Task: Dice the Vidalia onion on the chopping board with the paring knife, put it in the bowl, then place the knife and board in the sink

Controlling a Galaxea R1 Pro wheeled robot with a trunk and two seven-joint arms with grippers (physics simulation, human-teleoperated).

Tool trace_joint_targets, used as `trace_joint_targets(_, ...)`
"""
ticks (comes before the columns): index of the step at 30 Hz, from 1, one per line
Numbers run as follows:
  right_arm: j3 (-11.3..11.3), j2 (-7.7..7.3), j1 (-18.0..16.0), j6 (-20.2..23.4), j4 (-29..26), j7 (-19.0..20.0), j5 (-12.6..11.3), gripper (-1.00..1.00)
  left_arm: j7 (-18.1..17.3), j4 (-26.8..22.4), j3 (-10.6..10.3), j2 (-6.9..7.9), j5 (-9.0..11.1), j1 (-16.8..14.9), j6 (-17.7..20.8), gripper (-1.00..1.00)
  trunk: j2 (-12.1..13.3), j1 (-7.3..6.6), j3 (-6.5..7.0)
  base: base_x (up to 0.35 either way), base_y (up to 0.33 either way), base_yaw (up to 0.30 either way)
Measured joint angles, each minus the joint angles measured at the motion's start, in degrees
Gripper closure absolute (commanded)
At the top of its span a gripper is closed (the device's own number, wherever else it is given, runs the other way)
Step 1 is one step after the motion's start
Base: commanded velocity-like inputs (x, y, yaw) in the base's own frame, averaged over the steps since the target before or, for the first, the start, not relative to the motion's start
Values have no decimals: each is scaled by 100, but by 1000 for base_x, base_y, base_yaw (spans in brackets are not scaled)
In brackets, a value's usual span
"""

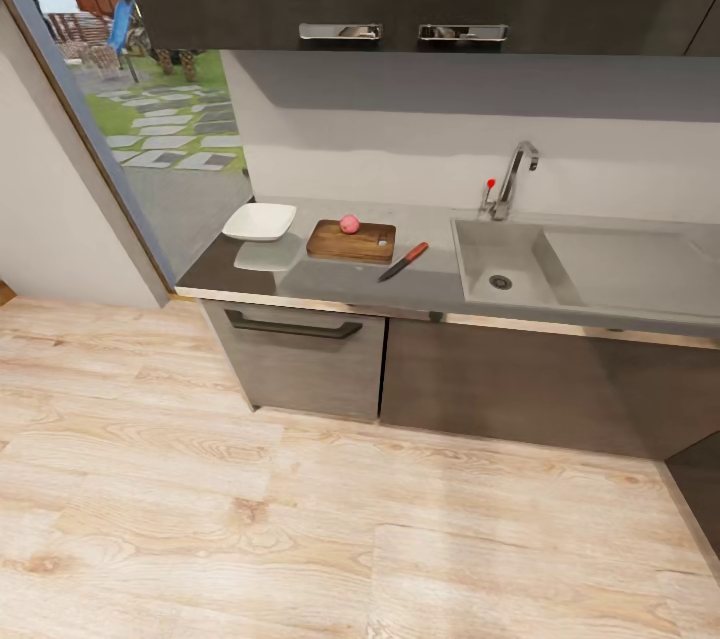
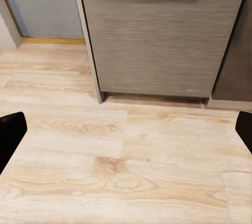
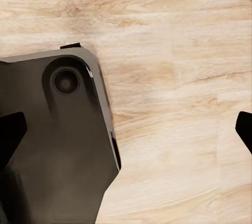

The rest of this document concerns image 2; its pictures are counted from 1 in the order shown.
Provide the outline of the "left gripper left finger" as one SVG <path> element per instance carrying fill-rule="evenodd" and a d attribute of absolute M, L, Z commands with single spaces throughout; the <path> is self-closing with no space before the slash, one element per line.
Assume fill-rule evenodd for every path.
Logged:
<path fill-rule="evenodd" d="M 27 132 L 22 111 L 0 117 L 0 175 Z"/>

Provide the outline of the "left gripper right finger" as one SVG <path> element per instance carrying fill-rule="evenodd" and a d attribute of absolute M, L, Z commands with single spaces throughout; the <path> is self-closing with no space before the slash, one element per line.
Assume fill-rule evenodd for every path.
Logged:
<path fill-rule="evenodd" d="M 239 113 L 235 130 L 252 154 L 252 112 L 241 111 Z"/>

